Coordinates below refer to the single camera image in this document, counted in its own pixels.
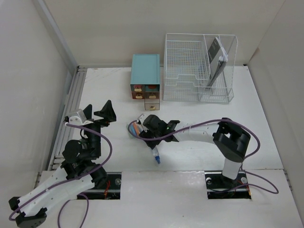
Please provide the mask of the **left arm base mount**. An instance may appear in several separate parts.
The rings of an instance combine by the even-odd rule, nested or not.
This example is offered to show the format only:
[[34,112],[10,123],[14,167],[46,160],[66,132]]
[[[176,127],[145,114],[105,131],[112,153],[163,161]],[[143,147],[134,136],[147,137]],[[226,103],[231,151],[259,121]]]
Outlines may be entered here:
[[121,197],[121,172],[109,172],[108,179],[101,187],[82,192],[89,200],[119,200]]

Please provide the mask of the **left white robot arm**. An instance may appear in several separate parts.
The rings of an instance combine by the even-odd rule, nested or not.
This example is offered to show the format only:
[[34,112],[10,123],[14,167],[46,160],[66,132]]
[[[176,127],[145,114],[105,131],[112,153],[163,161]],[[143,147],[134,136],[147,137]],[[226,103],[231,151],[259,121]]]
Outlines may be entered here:
[[16,222],[19,228],[37,228],[48,217],[51,210],[92,188],[102,188],[108,174],[103,168],[110,157],[101,164],[95,163],[101,156],[101,140],[113,146],[109,139],[101,134],[103,127],[116,121],[111,100],[108,100],[100,111],[93,112],[92,105],[84,110],[78,109],[69,113],[64,125],[77,128],[83,136],[80,140],[66,143],[62,155],[63,162],[42,184],[28,194],[12,197],[9,206],[12,213],[10,221]]

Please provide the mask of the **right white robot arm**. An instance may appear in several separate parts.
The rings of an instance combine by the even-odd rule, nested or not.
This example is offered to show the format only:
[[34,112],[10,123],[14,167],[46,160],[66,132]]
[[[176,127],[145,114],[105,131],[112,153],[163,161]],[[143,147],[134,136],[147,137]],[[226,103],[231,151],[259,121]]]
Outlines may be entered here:
[[141,138],[148,138],[146,144],[152,150],[161,141],[170,142],[204,142],[217,146],[225,157],[224,167],[220,175],[220,182],[225,187],[231,187],[238,180],[237,175],[242,165],[250,134],[232,120],[223,118],[221,121],[194,126],[178,120],[168,123],[156,115],[140,115],[138,124],[143,128],[139,134]]

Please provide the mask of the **clear drawer gold knob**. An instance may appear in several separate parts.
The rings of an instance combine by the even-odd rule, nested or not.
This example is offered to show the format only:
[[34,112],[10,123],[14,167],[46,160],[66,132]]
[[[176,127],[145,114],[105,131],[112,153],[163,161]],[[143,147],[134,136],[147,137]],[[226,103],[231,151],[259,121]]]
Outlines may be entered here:
[[158,111],[160,110],[160,100],[159,99],[145,99],[144,100],[145,111]]

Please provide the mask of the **grey setup guide booklet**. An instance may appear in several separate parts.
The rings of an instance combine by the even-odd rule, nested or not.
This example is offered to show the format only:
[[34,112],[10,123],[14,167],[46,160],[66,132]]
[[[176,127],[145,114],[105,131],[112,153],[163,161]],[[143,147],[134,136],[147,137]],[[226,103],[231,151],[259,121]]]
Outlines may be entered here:
[[228,62],[228,54],[218,37],[213,39],[208,49],[208,58],[210,75],[207,87],[212,87]]

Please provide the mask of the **teal mini drawer chest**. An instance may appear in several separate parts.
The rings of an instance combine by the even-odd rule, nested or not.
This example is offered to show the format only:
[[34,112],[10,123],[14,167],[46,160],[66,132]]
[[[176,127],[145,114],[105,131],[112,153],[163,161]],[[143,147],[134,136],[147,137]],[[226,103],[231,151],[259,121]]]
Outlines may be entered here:
[[160,78],[159,54],[133,55],[130,79],[133,99],[158,99]]

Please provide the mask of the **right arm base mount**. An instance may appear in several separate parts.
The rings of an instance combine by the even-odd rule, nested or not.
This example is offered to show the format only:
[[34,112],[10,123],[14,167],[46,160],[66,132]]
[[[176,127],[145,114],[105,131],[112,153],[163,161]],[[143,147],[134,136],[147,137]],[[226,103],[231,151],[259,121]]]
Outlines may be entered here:
[[224,177],[221,171],[207,171],[205,182],[209,200],[251,199],[247,175],[244,172],[239,172],[237,178],[232,180]]

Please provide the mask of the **clear glue pen blue cap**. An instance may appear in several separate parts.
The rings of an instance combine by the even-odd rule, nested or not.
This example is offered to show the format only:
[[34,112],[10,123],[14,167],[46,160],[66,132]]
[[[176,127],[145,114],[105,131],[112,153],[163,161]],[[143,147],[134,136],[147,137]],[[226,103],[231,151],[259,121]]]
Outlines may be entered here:
[[152,155],[153,157],[155,158],[157,164],[161,164],[161,159],[160,159],[160,155],[159,155],[159,152],[158,152],[158,149],[157,147],[154,147],[152,150]]

